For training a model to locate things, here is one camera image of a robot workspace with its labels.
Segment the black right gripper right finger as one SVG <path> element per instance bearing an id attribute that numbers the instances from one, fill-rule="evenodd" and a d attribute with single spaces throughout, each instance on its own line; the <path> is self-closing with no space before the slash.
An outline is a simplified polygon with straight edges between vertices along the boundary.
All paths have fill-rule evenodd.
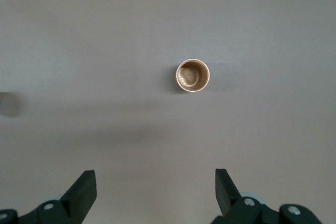
<path id="1" fill-rule="evenodd" d="M 211 224 L 322 224 L 304 206 L 284 204 L 275 211 L 253 196 L 242 196 L 226 169 L 215 171 L 215 194 L 222 214 Z"/>

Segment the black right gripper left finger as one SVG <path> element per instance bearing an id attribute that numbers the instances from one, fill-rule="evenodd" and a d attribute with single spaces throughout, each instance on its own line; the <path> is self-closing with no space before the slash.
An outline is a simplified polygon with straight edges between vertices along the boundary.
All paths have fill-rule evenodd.
<path id="1" fill-rule="evenodd" d="M 82 224 L 96 198 L 95 171 L 86 170 L 60 199 L 48 200 L 23 216 L 14 209 L 0 209 L 0 224 Z"/>

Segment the brown wooden cup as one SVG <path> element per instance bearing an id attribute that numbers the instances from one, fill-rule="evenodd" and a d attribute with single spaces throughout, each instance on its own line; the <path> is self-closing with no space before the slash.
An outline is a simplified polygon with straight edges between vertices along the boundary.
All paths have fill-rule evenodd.
<path id="1" fill-rule="evenodd" d="M 209 68 L 199 59 L 186 59 L 175 71 L 176 84 L 186 92 L 195 93 L 203 90 L 209 80 Z"/>

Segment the brown paper table cover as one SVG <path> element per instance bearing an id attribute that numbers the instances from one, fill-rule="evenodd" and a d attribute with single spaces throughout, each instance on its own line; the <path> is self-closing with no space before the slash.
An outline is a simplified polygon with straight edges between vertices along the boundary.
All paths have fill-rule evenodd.
<path id="1" fill-rule="evenodd" d="M 0 0 L 0 97 L 0 208 L 93 169 L 85 224 L 210 224 L 225 168 L 336 224 L 336 0 Z"/>

